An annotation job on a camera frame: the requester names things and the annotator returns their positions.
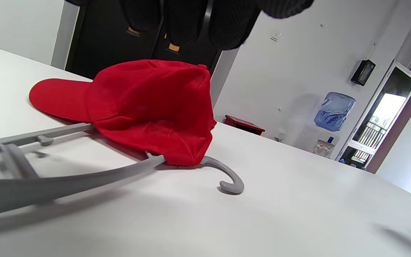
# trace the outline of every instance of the black object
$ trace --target black object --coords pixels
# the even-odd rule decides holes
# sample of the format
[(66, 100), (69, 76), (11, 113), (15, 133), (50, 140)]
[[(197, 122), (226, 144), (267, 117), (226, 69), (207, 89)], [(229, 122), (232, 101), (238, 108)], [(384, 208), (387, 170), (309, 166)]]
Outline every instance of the black object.
[(207, 0), (165, 0), (167, 37), (176, 46), (193, 44), (201, 33)]
[(120, 0), (120, 4), (128, 25), (135, 31), (155, 30), (161, 23), (159, 0)]
[(375, 64), (370, 60), (362, 61), (354, 73), (351, 81), (358, 85), (364, 86), (367, 82), (367, 79), (370, 77), (370, 74), (375, 68)]
[(158, 59), (204, 64), (212, 73), (221, 51), (204, 35), (181, 45), (178, 52), (170, 51), (168, 27), (163, 21), (153, 31), (130, 31), (119, 0), (92, 0), (80, 8), (66, 70), (93, 79), (118, 63)]
[[(66, 1), (87, 7), (96, 0)], [(207, 34), (217, 50), (239, 47), (249, 36), (261, 10), (274, 18), (284, 19), (301, 13), (313, 3), (313, 0), (119, 1), (131, 33), (154, 32), (164, 21), (167, 38), (174, 45), (194, 44), (201, 34)], [(212, 13), (206, 15), (207, 5), (212, 5)]]
[(284, 19), (309, 8), (313, 0), (256, 0), (256, 2), (269, 16)]

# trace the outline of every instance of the cap brim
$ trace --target cap brim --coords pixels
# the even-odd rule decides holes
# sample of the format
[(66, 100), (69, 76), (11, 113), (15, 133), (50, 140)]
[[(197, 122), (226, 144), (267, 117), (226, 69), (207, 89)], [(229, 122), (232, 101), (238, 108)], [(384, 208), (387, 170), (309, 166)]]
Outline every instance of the cap brim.
[(64, 119), (91, 122), (85, 108), (85, 92), (90, 82), (48, 79), (30, 91), (30, 102), (38, 110)]

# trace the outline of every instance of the white table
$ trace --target white table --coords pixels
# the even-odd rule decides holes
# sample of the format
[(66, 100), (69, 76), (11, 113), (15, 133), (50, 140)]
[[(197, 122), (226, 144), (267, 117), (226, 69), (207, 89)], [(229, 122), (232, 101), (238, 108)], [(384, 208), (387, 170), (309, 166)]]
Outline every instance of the white table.
[[(61, 126), (29, 90), (80, 76), (0, 50), (0, 137)], [(234, 169), (242, 195), (217, 190), (213, 168), (147, 172), (0, 215), (0, 256), (411, 256), (411, 194), (373, 174), (217, 124), (207, 155)], [(134, 163), (98, 138), (28, 158), (42, 176)]]

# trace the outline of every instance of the doorway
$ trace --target doorway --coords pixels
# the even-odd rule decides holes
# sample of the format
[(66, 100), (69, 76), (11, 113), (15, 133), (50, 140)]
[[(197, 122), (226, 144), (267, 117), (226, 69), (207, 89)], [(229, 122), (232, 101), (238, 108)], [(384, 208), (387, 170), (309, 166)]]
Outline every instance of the doorway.
[(394, 60), (337, 160), (366, 168), (411, 96), (411, 71)]

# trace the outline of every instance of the red baseball cap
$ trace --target red baseball cap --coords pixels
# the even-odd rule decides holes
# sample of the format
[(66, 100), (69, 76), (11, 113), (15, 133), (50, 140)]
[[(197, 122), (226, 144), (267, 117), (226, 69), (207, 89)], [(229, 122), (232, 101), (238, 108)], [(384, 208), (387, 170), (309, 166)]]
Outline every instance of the red baseball cap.
[(29, 98), (40, 111), (91, 122), (110, 140), (162, 154), (171, 165), (199, 165), (217, 123), (209, 71), (176, 61), (117, 64), (93, 82), (43, 80)]

